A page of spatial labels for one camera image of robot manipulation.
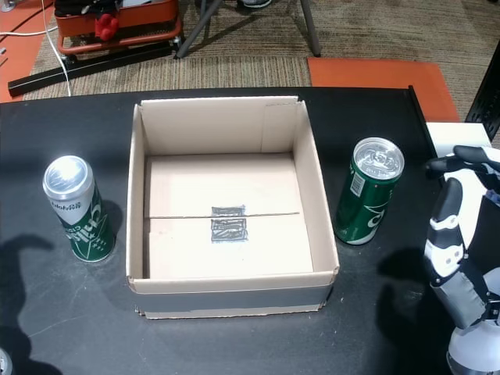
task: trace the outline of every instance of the aluminum can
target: aluminum can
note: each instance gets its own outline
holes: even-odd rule
[[[13,361],[9,354],[0,348],[0,374],[1,375],[16,375],[13,367]]]
[[[91,166],[78,156],[58,158],[45,171],[43,188],[77,258],[85,262],[106,258],[115,236]]]
[[[403,154],[387,139],[367,138],[354,147],[335,215],[338,238],[350,245],[373,238],[404,167]]]

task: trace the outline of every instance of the open cardboard box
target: open cardboard box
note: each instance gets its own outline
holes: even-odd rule
[[[146,317],[317,310],[338,268],[304,102],[136,105],[127,279]]]

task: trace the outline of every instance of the black stand leg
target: black stand leg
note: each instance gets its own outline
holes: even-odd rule
[[[203,17],[206,11],[206,0],[202,0],[202,4],[200,6],[200,18]]]
[[[309,43],[311,47],[312,54],[315,57],[321,56],[320,41],[318,40],[318,35],[316,34],[316,28],[314,27],[313,15],[311,13],[311,4],[309,0],[300,0],[302,5],[302,11],[304,12],[305,25],[307,26],[307,32],[309,34]]]
[[[176,58],[182,59],[186,56],[189,47],[191,47],[193,41],[195,41],[196,37],[202,32],[203,27],[205,27],[205,25],[210,21],[210,18],[212,17],[213,13],[216,12],[217,8],[219,8],[219,5],[222,1],[223,0],[213,0],[207,11],[203,13],[202,18],[197,23],[194,30],[189,34],[186,41],[181,45],[179,51],[177,51]]]

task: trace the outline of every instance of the orange mat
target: orange mat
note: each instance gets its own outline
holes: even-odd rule
[[[407,88],[412,85],[427,121],[459,122],[437,64],[398,60],[308,58],[317,87]]]
[[[48,5],[50,2],[49,0],[45,0],[44,4]],[[0,12],[0,31],[12,31],[13,28],[22,23],[25,19],[33,16],[40,9],[40,0],[26,0],[25,2],[20,2],[16,8],[10,12]],[[52,18],[53,12],[54,7],[52,6],[45,10],[47,22]],[[43,15],[40,12],[23,26],[17,28],[16,32],[33,33],[43,30]],[[57,31],[54,31],[52,32],[52,39],[56,38]],[[9,36],[0,41],[0,48],[7,48],[6,53],[0,55],[0,61],[5,57],[7,58],[7,61],[0,66],[0,102],[14,102],[23,98],[22,96],[11,98],[9,90],[7,89],[7,83],[30,74],[43,39],[44,35],[33,37]]]

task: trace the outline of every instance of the table surface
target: table surface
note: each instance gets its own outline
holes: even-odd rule
[[[362,138],[389,138],[405,172],[377,236],[337,241],[341,271],[319,312],[149,321],[125,280],[132,111],[151,98],[299,95],[306,101],[330,211]],[[0,346],[17,373],[448,373],[452,322],[429,290],[422,252],[439,192],[422,165],[431,148],[408,90],[252,88],[151,91],[1,107]],[[41,189],[45,167],[74,154],[93,167],[118,245],[78,261]]]

